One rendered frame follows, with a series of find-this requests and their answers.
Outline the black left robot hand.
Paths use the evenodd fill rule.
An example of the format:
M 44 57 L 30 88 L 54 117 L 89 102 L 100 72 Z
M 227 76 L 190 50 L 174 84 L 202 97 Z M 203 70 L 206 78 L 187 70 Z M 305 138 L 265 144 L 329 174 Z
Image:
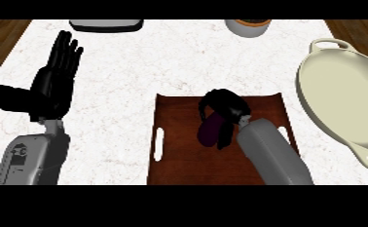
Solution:
M 26 113 L 32 122 L 63 118 L 70 108 L 81 53 L 78 40 L 69 31 L 61 30 L 29 89 L 0 85 L 1 110 Z

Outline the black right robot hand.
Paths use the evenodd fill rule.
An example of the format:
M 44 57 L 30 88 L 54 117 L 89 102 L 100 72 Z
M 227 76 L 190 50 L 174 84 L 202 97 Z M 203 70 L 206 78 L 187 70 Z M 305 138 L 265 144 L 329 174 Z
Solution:
M 218 141 L 214 146 L 221 150 L 231 144 L 234 125 L 243 127 L 251 118 L 251 110 L 243 99 L 225 89 L 209 91 L 197 102 L 200 123 L 212 112 L 225 122 L 219 128 Z

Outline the dark purple eggplant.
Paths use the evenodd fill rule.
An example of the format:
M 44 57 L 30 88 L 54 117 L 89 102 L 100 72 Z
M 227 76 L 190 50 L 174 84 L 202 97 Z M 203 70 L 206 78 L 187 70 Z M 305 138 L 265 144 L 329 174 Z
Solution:
M 219 128 L 224 122 L 225 120 L 217 112 L 212 112 L 202 121 L 197 128 L 196 139 L 203 147 L 211 147 L 215 145 L 218 141 Z

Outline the brown wooden tray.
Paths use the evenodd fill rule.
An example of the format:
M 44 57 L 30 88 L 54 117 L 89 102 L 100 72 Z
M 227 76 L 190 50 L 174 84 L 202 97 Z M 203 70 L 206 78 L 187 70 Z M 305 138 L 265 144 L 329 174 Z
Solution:
M 289 127 L 289 117 L 280 94 L 239 96 L 251 110 L 251 120 L 267 119 L 277 128 Z M 162 141 L 151 146 L 160 152 L 149 159 L 146 183 L 150 185 L 258 185 L 259 174 L 233 143 L 221 150 L 203 147 L 196 139 L 200 118 L 197 102 L 202 96 L 154 98 L 151 138 Z

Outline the grey pot with orange rim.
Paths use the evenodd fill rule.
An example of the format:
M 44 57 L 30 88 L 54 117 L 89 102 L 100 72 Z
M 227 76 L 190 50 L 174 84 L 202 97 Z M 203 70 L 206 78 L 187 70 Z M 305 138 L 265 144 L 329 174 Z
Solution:
M 224 23 L 228 31 L 234 35 L 245 38 L 253 38 L 265 32 L 267 27 L 270 25 L 270 20 L 265 19 L 262 21 L 255 22 L 253 20 L 243 21 L 240 19 L 225 19 Z

